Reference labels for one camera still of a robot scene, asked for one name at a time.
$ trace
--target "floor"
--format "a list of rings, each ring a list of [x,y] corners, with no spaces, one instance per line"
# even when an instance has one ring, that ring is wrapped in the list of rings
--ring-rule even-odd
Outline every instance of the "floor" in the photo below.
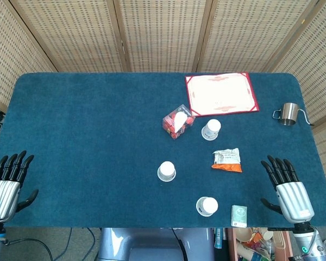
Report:
[[[321,238],[326,239],[326,227],[318,228]],[[72,261],[93,261],[99,249],[99,237],[100,229],[91,228],[95,236],[95,244],[91,249],[89,255],[85,258],[88,250],[93,244],[92,234],[86,228],[73,228],[70,243],[67,251],[58,260],[72,260]],[[35,238],[43,241],[51,250],[52,256],[55,259],[65,249],[70,234],[70,228],[45,228],[45,227],[8,227],[7,238],[9,240],[16,240],[21,238]],[[296,242],[294,241],[292,233],[291,242],[294,254],[299,253]],[[19,244],[6,246],[3,248],[1,260],[14,260],[14,261],[26,261],[26,260],[39,260],[49,261],[47,251],[43,246],[36,242],[22,242]]]

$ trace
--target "white cup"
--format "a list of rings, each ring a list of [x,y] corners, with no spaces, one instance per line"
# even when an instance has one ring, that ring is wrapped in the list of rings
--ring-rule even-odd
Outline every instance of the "white cup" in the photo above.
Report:
[[[235,238],[240,242],[249,242],[252,239],[252,229],[249,227],[235,227]]]
[[[202,136],[206,140],[215,140],[220,129],[221,123],[216,119],[212,119],[203,127]]]
[[[172,181],[176,176],[174,164],[170,161],[163,162],[158,168],[157,175],[161,181]]]
[[[266,227],[261,227],[260,233],[262,234],[264,240],[270,240],[274,236],[274,232],[268,231],[268,228]]]
[[[201,197],[196,203],[198,213],[202,216],[211,216],[218,209],[218,203],[213,197]]]

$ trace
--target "metal cup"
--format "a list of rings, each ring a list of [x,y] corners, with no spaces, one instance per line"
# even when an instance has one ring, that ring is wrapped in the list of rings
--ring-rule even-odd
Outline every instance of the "metal cup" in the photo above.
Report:
[[[297,121],[297,116],[298,116],[298,111],[302,111],[304,113],[304,117],[305,117],[305,121],[313,126],[314,124],[311,124],[305,114],[305,111],[300,109],[299,106],[295,103],[292,102],[287,102],[284,103],[284,105],[282,106],[282,108],[280,110],[275,110],[273,112],[273,119],[278,119],[279,122],[283,125],[294,125]],[[276,112],[280,112],[280,116],[279,117],[275,117],[275,113]]]

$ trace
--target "table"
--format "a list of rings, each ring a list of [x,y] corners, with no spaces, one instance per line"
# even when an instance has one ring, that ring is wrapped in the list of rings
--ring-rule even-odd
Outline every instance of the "table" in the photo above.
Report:
[[[35,202],[9,226],[229,227],[233,204],[248,207],[248,226],[289,223],[265,208],[277,203],[260,161],[287,158],[305,184],[315,210],[312,224],[326,225],[326,180],[310,126],[272,119],[285,102],[304,107],[299,84],[286,73],[251,73],[260,111],[214,116],[215,141],[196,118],[177,140],[162,118],[188,105],[185,73],[29,73],[15,86],[0,134],[0,158],[27,150],[35,158],[21,191]],[[211,168],[216,150],[239,148],[243,173]],[[172,161],[176,178],[160,181],[157,169]],[[196,201],[216,198],[218,211],[202,217]]]

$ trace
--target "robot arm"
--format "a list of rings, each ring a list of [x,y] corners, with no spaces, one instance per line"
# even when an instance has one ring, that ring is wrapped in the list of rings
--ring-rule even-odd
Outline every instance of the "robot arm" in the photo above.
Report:
[[[4,223],[11,220],[15,213],[29,206],[39,192],[37,189],[34,190],[25,201],[18,203],[29,164],[34,159],[34,156],[30,155],[23,162],[26,153],[22,151],[19,155],[14,154],[10,158],[4,156],[0,160],[0,249],[3,243],[7,243]]]
[[[293,231],[301,255],[291,257],[289,260],[325,261],[326,250],[319,232],[309,222],[315,213],[305,186],[299,181],[292,164],[287,159],[281,161],[268,156],[268,160],[272,166],[265,161],[261,161],[261,164],[265,167],[277,193],[279,206],[269,203],[265,198],[261,198],[261,202],[294,224],[294,228],[290,230]]]

